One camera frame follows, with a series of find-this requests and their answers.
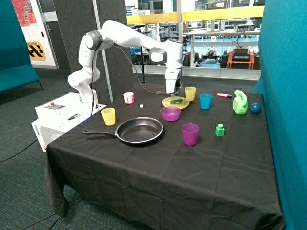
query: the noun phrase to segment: black frying pan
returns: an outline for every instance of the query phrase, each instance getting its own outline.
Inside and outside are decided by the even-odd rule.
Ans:
[[[128,144],[143,144],[157,139],[163,132],[163,125],[156,119],[138,117],[121,123],[116,131],[84,131],[83,134],[106,134],[119,138]]]

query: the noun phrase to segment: teal partition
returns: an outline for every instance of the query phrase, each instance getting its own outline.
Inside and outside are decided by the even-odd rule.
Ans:
[[[307,2],[267,0],[261,78],[286,229],[307,229]]]
[[[39,81],[11,0],[0,1],[0,92]]]

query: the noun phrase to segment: glass wall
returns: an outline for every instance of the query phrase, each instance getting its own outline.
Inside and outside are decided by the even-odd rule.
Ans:
[[[144,23],[140,33],[155,40],[182,41],[183,75],[259,78],[258,41],[264,3],[265,0],[126,0],[127,10],[132,11],[127,14],[127,22],[132,28]],[[136,66],[143,63],[145,70],[160,72],[161,66],[154,67],[145,48],[141,53],[141,48],[135,47],[131,55]]]

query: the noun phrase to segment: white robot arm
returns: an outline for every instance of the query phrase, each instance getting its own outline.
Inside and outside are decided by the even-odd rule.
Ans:
[[[113,44],[122,47],[140,46],[150,50],[149,58],[154,64],[165,64],[166,93],[173,94],[180,86],[183,60],[183,46],[176,39],[158,42],[121,23],[108,20],[101,30],[88,32],[83,36],[80,44],[79,63],[82,70],[72,73],[68,77],[69,84],[78,90],[81,99],[87,107],[98,105],[96,92],[90,88],[92,81],[100,77],[96,68],[97,50],[110,48]]]

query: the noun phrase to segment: black tablecloth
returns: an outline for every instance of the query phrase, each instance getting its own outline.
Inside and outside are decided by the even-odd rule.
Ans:
[[[145,86],[163,90],[162,86]],[[200,109],[203,92],[213,94],[210,110]],[[48,145],[45,192],[59,215],[68,211],[63,196],[63,187],[68,185],[87,201],[156,230],[283,229],[261,94],[248,94],[249,105],[262,105],[260,114],[248,110],[236,115],[233,98],[197,88],[195,101],[180,119],[167,122],[160,115],[165,95],[141,87],[134,93],[134,104],[118,99],[108,105],[116,109],[114,126],[105,126],[97,113]],[[184,96],[184,89],[178,95]],[[81,133],[116,130],[120,123],[140,116],[163,124],[165,133],[157,142],[129,146],[118,138]],[[183,143],[181,126],[185,123],[200,127],[195,146]],[[215,134],[219,123],[225,127],[223,137]]]

